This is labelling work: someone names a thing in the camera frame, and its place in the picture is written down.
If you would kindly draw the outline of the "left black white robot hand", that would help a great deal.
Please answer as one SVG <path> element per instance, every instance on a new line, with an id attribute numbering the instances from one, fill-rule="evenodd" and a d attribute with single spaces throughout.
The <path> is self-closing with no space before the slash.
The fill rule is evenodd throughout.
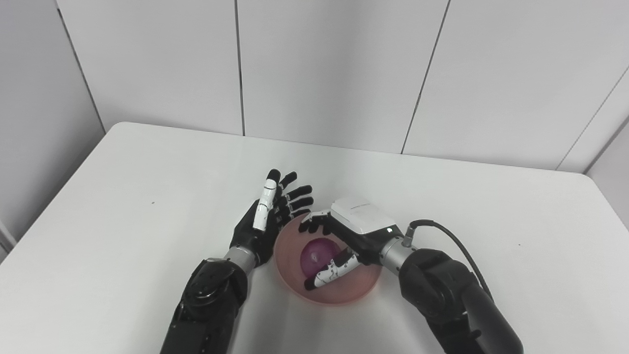
<path id="1" fill-rule="evenodd" d="M 273 255 L 277 236 L 287 224 L 310 213 L 313 205 L 309 184 L 290 189 L 297 172 L 282 175 L 270 170 L 259 199 L 234 227 L 227 260 L 245 270 L 264 265 Z"/>

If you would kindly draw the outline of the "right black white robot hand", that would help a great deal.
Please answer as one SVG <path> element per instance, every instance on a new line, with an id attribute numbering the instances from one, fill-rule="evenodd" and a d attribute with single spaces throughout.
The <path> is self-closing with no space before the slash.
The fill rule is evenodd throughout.
<path id="1" fill-rule="evenodd" d="M 393 219 L 368 200 L 347 197 L 335 200 L 328 210 L 313 211 L 301 220 L 298 230 L 334 235 L 346 249 L 340 251 L 316 275 L 304 282 L 313 291 L 347 275 L 359 265 L 385 266 L 399 270 L 400 262 L 391 264 L 387 258 L 400 247 L 403 235 Z"/>

